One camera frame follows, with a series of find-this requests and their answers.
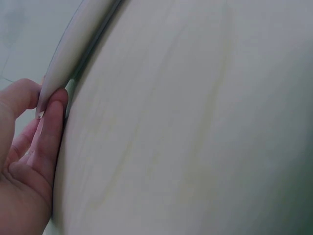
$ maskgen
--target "skin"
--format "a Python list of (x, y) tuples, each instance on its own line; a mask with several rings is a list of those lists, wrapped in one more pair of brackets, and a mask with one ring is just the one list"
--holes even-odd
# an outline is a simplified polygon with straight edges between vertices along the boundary
[(56, 91), (43, 118), (32, 120), (13, 140), (16, 118), (36, 107), (40, 90), (37, 83), (22, 79), (0, 92), (2, 235), (41, 235), (51, 215), (67, 92)]

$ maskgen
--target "stain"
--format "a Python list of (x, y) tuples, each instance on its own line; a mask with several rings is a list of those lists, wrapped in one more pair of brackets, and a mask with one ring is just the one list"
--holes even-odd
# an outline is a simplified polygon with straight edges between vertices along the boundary
[(147, 171), (146, 171), (146, 177), (148, 178), (148, 180), (151, 179), (151, 175), (152, 175), (153, 169), (154, 169), (155, 165), (158, 164), (158, 158), (159, 158), (159, 156), (160, 156), (160, 152), (156, 152), (156, 153), (152, 156), (151, 165), (147, 168)]
[(199, 151), (203, 148), (206, 135), (211, 129), (220, 87), (225, 80), (227, 68), (230, 64), (230, 55), (232, 51), (232, 12), (227, 4), (225, 4), (223, 10), (221, 29), (222, 57), (220, 75), (207, 96), (207, 101), (204, 106), (204, 114), (198, 125), (195, 140), (191, 146), (191, 151), (189, 152), (189, 160), (177, 196), (178, 202), (180, 203), (193, 203), (197, 200), (211, 200), (216, 194), (214, 190), (215, 183), (212, 170), (209, 165), (202, 165), (199, 162)]

